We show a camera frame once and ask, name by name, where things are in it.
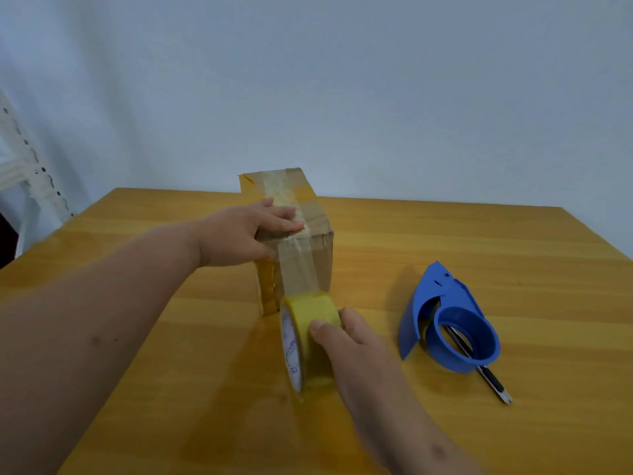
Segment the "person's left forearm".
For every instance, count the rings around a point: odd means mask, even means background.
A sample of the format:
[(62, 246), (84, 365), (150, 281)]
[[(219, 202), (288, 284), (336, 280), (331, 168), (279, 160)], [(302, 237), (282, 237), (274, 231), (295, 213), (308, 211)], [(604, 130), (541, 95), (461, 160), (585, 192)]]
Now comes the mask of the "person's left forearm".
[(200, 266), (198, 235), (151, 230), (0, 306), (0, 471), (59, 470)]

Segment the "person's right hand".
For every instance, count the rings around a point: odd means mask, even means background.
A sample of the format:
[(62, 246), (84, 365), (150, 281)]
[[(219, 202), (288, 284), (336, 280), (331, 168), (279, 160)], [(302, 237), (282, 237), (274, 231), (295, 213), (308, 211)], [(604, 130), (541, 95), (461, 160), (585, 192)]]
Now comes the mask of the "person's right hand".
[(344, 350), (328, 358), (344, 405), (378, 398), (415, 398), (397, 360), (363, 316), (353, 308), (338, 313)]

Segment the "person's right forearm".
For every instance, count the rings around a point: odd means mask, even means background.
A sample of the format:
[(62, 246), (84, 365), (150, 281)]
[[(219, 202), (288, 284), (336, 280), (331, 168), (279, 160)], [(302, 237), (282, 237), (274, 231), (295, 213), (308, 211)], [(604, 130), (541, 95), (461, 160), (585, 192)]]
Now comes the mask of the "person's right forearm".
[(416, 398), (378, 398), (346, 407), (363, 448), (390, 475), (484, 475)]

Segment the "blue plastic tape dispenser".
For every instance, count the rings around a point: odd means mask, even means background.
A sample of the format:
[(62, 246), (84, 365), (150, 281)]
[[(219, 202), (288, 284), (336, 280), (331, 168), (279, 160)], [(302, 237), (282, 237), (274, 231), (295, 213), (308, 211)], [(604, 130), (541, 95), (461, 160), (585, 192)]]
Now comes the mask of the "blue plastic tape dispenser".
[[(470, 345), (470, 355), (453, 348), (442, 328), (456, 330)], [(442, 367), (468, 374), (493, 363), (501, 343), (469, 288), (440, 262), (430, 264), (411, 295), (398, 327), (398, 349), (405, 360), (420, 341)]]

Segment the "white perforated metal shelf frame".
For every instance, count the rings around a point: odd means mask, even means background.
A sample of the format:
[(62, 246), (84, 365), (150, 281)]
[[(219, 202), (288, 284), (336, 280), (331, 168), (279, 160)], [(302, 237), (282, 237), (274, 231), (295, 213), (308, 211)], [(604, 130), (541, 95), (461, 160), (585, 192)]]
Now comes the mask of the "white perforated metal shelf frame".
[(1, 88), (0, 141), (8, 154), (8, 159), (0, 161), (0, 191), (19, 186), (26, 196), (17, 232), (15, 258), (18, 258), (26, 251), (28, 232), (36, 228), (40, 214), (46, 215), (54, 228), (59, 229), (78, 211), (66, 199)]

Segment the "yellow packing tape roll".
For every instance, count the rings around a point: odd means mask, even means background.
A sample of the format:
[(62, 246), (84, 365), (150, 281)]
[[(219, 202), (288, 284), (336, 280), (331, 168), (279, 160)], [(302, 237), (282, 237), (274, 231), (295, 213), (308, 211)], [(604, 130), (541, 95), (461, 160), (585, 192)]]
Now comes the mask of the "yellow packing tape roll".
[(290, 385), (299, 396), (316, 392), (334, 382), (331, 362), (311, 336), (310, 324), (321, 320), (341, 327), (331, 297), (322, 291), (286, 296), (281, 303), (280, 322), (284, 361)]

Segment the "taped brown cardboard box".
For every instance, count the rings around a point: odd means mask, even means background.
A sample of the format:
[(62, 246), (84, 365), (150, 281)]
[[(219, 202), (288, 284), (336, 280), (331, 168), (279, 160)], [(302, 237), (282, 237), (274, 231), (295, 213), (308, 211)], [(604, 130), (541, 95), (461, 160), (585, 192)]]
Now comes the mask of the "taped brown cardboard box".
[(334, 230), (301, 168), (239, 175), (241, 193), (249, 201), (273, 198), (277, 206), (293, 206), (300, 231), (277, 233), (260, 229), (256, 239), (275, 251), (272, 260), (255, 262), (261, 314), (279, 311), (286, 295), (329, 292), (334, 257)]

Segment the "person's left hand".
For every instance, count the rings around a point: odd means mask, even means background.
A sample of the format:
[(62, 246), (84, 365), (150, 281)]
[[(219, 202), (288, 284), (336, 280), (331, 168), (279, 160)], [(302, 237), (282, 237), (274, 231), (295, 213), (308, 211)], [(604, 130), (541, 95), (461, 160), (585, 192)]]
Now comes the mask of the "person's left hand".
[(194, 222), (202, 267), (227, 267), (248, 262), (248, 243), (258, 241), (260, 231), (291, 234), (302, 230), (305, 222), (262, 222), (261, 208), (275, 206), (273, 198), (244, 206), (221, 209)]

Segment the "black utility knife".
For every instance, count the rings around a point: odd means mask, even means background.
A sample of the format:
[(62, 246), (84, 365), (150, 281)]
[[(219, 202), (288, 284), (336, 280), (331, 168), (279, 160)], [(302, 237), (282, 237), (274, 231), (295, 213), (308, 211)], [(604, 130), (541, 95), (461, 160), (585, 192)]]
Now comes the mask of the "black utility knife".
[[(457, 349), (462, 352), (462, 354), (469, 358), (474, 359), (474, 351), (471, 344), (466, 340), (466, 338), (460, 334), (455, 328), (451, 326), (443, 326), (445, 333), (452, 339), (455, 343)], [(498, 378), (493, 374), (492, 370), (486, 365), (479, 365), (476, 367), (479, 375), (488, 383), (490, 388), (495, 392), (495, 394), (502, 400), (503, 403), (510, 405), (513, 403), (513, 399), (502, 383), (498, 380)]]

